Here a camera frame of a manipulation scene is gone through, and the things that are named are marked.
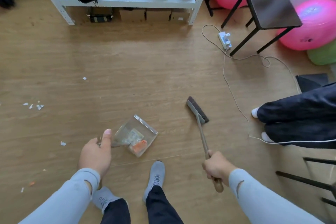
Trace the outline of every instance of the power strip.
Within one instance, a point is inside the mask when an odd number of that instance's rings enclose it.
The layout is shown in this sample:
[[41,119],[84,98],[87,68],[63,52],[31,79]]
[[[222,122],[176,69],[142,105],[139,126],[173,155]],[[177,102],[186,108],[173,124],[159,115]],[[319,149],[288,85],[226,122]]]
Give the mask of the power strip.
[[229,50],[232,47],[231,41],[229,40],[230,35],[230,33],[225,33],[224,31],[218,33],[219,40],[222,43],[224,50]]

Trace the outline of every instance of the gray sneaker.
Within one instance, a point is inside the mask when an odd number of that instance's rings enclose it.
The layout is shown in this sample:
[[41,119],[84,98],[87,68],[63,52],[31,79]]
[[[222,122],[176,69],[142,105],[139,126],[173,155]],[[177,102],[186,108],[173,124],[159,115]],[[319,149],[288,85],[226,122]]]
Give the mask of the gray sneaker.
[[149,183],[143,195],[144,202],[146,202],[148,193],[152,190],[153,186],[158,185],[162,188],[164,180],[165,180],[165,164],[157,160],[154,162],[154,164],[150,169]]
[[104,186],[93,194],[92,202],[95,204],[95,206],[101,209],[101,212],[104,214],[108,204],[120,198],[121,197],[114,196],[109,188]]

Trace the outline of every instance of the black metal chair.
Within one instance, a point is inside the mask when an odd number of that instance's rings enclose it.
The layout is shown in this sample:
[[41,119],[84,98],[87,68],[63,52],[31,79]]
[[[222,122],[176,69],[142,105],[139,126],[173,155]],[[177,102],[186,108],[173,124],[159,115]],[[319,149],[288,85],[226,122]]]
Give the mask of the black metal chair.
[[[304,157],[303,160],[304,161],[310,161],[310,162],[336,165],[336,160],[328,160],[328,159],[321,159],[321,158],[309,158],[309,157]],[[276,175],[286,177],[288,179],[292,179],[292,180],[295,180],[295,181],[298,181],[298,182],[303,182],[305,184],[309,184],[309,185],[312,185],[312,186],[317,187],[317,188],[321,188],[321,189],[331,191],[334,198],[336,199],[336,183],[330,185],[330,184],[326,184],[326,183],[322,183],[322,182],[317,182],[317,181],[314,181],[314,180],[311,180],[311,179],[303,178],[303,177],[300,177],[300,176],[297,176],[297,175],[284,173],[284,172],[281,172],[281,171],[276,171],[275,173],[276,173]],[[329,200],[327,198],[322,197],[321,201],[336,207],[336,202],[333,201],[333,200]]]
[[[241,1],[243,0],[238,0],[234,5],[221,28],[227,24]],[[254,21],[256,28],[230,53],[230,56],[233,56],[259,30],[285,28],[282,33],[260,48],[257,53],[262,52],[293,28],[302,26],[302,22],[290,0],[247,0],[247,4],[250,8],[252,18],[246,24],[246,27]]]

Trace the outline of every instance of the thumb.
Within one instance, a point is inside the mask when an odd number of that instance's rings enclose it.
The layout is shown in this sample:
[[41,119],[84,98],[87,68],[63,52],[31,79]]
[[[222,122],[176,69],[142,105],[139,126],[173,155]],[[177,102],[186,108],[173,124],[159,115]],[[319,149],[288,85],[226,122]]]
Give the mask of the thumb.
[[103,138],[101,139],[101,148],[111,149],[111,129],[106,129],[103,134]]

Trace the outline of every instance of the black pants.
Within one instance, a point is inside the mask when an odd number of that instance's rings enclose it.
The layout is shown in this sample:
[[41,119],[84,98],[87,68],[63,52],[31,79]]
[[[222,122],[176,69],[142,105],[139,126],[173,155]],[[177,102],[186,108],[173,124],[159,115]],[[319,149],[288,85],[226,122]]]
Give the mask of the black pants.
[[[149,224],[183,224],[175,209],[166,199],[160,186],[153,186],[146,199]],[[131,216],[126,201],[121,198],[108,204],[100,224],[130,224]]]
[[[263,104],[257,112],[274,142],[336,139],[336,83]],[[306,148],[336,149],[336,142],[293,143]]]

